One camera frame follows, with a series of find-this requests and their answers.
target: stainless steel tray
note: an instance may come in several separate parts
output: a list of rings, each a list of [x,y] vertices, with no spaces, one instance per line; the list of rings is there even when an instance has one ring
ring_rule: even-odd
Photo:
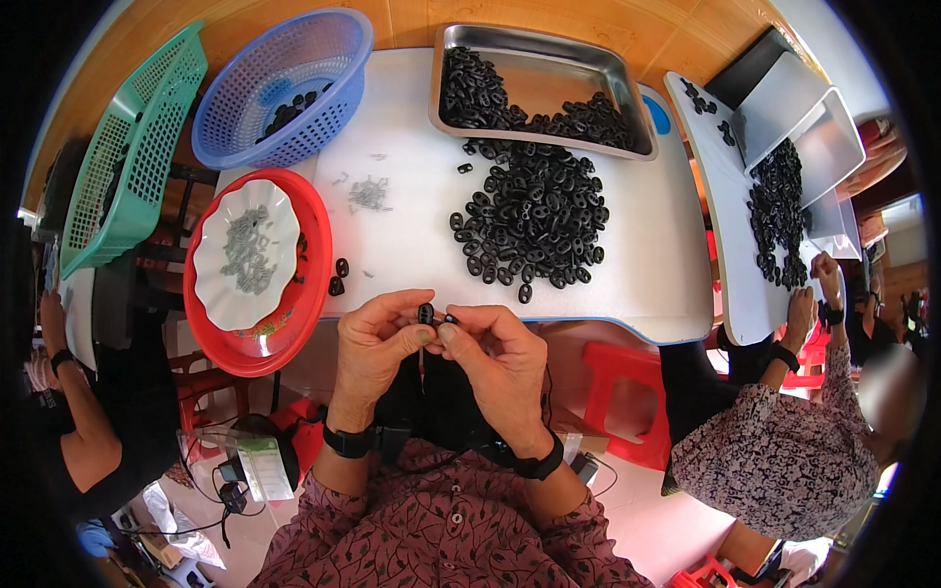
[[[636,133],[635,151],[626,151],[556,135],[496,129],[453,127],[439,115],[444,52],[464,46],[480,52],[494,63],[502,76],[509,103],[518,104],[530,117],[562,112],[562,102],[587,102],[602,91],[617,106],[625,122]],[[435,37],[434,70],[428,116],[440,131],[452,136],[487,137],[534,141],[572,149],[596,151],[617,157],[653,161],[657,141],[653,123],[641,107],[637,85],[628,74],[628,64],[618,54],[577,40],[555,37],[518,28],[482,24],[446,24]]]

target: plastic bag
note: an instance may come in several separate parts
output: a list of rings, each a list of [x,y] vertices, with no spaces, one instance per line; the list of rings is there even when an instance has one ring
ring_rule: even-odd
[[[153,522],[160,528],[160,531],[176,533],[199,526],[184,515],[183,511],[170,505],[159,483],[150,483],[144,488],[141,496],[147,504],[147,510],[151,511]],[[167,535],[167,542],[179,549],[184,557],[226,569],[215,545],[202,531]]]

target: red plastic plate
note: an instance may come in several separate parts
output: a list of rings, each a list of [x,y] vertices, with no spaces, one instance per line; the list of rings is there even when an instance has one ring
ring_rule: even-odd
[[[219,206],[222,197],[251,180],[270,180],[287,193],[300,223],[297,239],[297,271],[281,294],[274,312],[252,329],[223,331],[210,322],[196,296],[193,254],[202,240],[202,223]],[[183,302],[196,342],[215,365],[233,375],[259,377],[291,360],[317,326],[327,299],[333,271],[333,237],[327,209],[313,186],[293,171],[279,168],[248,173],[219,193],[202,214],[186,252],[183,270]]]

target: pink patterned shirt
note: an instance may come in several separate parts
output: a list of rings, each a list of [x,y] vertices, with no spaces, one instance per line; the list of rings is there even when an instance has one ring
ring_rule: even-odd
[[[679,487],[753,531],[816,539],[850,520],[882,469],[850,379],[850,346],[826,350],[823,404],[764,384],[742,387],[728,410],[674,446]]]
[[[412,439],[400,468],[431,470],[404,473],[374,459],[367,497],[307,476],[297,515],[271,539],[250,586],[652,586],[612,553],[590,492],[537,528],[514,472],[474,452],[449,457]]]

